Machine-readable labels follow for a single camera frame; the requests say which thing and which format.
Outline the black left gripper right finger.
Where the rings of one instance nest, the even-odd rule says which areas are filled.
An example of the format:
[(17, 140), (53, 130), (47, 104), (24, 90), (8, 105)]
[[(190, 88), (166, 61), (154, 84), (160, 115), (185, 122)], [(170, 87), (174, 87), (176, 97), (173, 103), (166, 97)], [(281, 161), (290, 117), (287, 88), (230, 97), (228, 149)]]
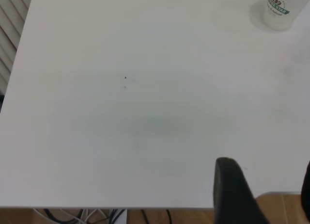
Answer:
[(308, 221), (310, 221), (310, 162), (305, 173), (302, 190), (301, 206)]

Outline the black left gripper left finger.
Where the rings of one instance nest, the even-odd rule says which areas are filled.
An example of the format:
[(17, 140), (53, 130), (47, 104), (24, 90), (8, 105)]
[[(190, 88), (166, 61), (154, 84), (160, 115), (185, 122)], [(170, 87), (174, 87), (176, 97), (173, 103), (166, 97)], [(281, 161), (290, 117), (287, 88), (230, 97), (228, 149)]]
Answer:
[(231, 158), (215, 163), (213, 204), (216, 224), (267, 224), (239, 164)]

